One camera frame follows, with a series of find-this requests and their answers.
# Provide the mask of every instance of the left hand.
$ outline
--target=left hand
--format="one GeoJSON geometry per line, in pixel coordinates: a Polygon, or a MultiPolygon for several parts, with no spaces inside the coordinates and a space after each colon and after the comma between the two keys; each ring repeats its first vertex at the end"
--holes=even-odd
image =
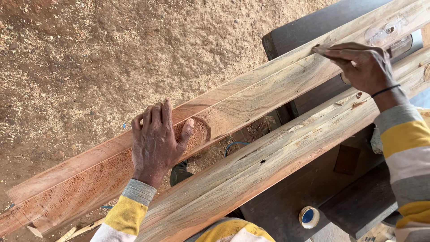
{"type": "Polygon", "coordinates": [[[133,179],[157,188],[164,174],[184,153],[193,133],[194,120],[188,119],[176,140],[172,124],[170,98],[146,108],[132,121],[134,165],[133,179]]]}

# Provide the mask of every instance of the workbench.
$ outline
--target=workbench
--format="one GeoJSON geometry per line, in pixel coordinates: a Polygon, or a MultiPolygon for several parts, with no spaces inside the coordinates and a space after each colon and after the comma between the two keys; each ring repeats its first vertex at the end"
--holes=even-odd
{"type": "MultiPolygon", "coordinates": [[[[281,26],[262,39],[267,57],[272,60],[388,2],[390,1],[342,0],[281,26]]],[[[396,62],[422,48],[420,31],[414,32],[410,38],[412,43],[409,50],[393,58],[392,62],[396,62]]],[[[338,75],[278,108],[276,112],[272,112],[270,115],[274,116],[277,125],[280,126],[350,87],[351,85],[345,84],[341,75],[338,75]]],[[[411,102],[417,106],[430,107],[430,90],[427,89],[420,93],[411,99],[411,102]]],[[[340,192],[343,192],[342,196],[348,196],[348,192],[351,193],[351,188],[383,187],[386,193],[377,198],[364,196],[364,199],[367,199],[364,203],[375,204],[375,208],[369,209],[368,214],[360,214],[358,219],[354,219],[362,219],[360,222],[365,226],[360,225],[359,228],[352,228],[352,231],[347,231],[353,237],[360,237],[374,224],[379,223],[397,209],[389,185],[389,176],[386,175],[388,169],[384,157],[375,154],[370,145],[374,128],[374,124],[369,125],[242,205],[240,210],[244,218],[264,228],[277,242],[304,242],[330,221],[321,212],[320,221],[315,228],[310,230],[303,228],[298,220],[298,214],[303,207],[319,208],[326,203],[326,207],[330,208],[330,203],[343,202],[336,197],[340,192]],[[344,149],[352,150],[352,152],[344,152],[342,156],[340,155],[342,152],[339,151],[344,149]],[[369,180],[370,176],[374,179],[366,183],[361,182],[362,180],[369,180]]],[[[355,199],[354,195],[357,194],[350,194],[350,198],[355,199]]],[[[347,225],[341,228],[350,229],[347,225]]]]}

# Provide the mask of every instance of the sawdust-covered ground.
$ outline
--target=sawdust-covered ground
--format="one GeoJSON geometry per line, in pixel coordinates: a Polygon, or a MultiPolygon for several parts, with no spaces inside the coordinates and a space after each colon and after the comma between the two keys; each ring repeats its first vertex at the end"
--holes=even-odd
{"type": "MultiPolygon", "coordinates": [[[[179,105],[265,63],[263,35],[334,2],[0,0],[0,206],[6,190],[129,129],[147,105],[179,105]]],[[[191,171],[232,141],[192,157],[191,171]]],[[[55,241],[70,227],[5,240],[55,241]]]]}

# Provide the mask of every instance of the striped sleeve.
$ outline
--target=striped sleeve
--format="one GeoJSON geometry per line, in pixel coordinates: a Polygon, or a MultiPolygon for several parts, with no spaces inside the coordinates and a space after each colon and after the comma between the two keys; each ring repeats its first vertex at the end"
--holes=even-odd
{"type": "Polygon", "coordinates": [[[430,130],[412,105],[382,112],[375,124],[381,132],[391,187],[403,218],[398,242],[430,241],[430,130]]]}
{"type": "Polygon", "coordinates": [[[157,190],[131,179],[91,242],[132,242],[157,190]]]}

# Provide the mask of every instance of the blue cable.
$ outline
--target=blue cable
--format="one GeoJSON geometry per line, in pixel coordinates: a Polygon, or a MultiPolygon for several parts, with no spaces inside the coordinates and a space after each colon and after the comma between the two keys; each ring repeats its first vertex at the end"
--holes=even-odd
{"type": "Polygon", "coordinates": [[[224,158],[225,158],[225,157],[227,157],[227,150],[228,150],[228,148],[230,148],[230,146],[231,146],[231,145],[234,145],[234,144],[244,144],[244,145],[249,145],[249,143],[240,142],[240,141],[236,141],[236,142],[233,142],[233,143],[229,144],[229,145],[227,146],[227,148],[225,149],[224,158]]]}

